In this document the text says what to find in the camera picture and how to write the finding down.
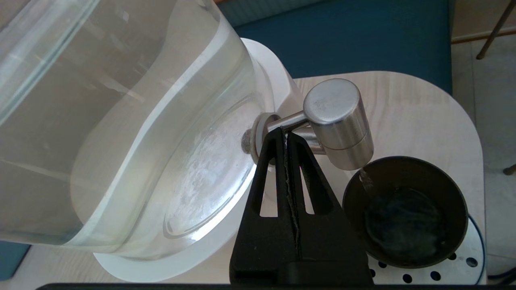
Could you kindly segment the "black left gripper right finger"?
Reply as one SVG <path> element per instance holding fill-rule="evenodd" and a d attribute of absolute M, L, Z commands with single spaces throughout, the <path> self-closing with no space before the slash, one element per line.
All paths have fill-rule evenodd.
<path fill-rule="evenodd" d="M 294 243 L 303 261 L 367 259 L 321 166 L 300 136 L 286 136 Z"/>

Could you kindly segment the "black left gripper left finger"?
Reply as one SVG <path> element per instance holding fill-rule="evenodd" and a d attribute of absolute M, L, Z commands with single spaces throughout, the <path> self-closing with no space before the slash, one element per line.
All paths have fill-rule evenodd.
<path fill-rule="evenodd" d="M 266 135 L 230 259 L 231 283 L 279 283 L 284 268 L 298 257 L 285 142 L 280 127 Z M 260 209 L 271 160 L 276 167 L 277 216 L 263 217 Z"/>

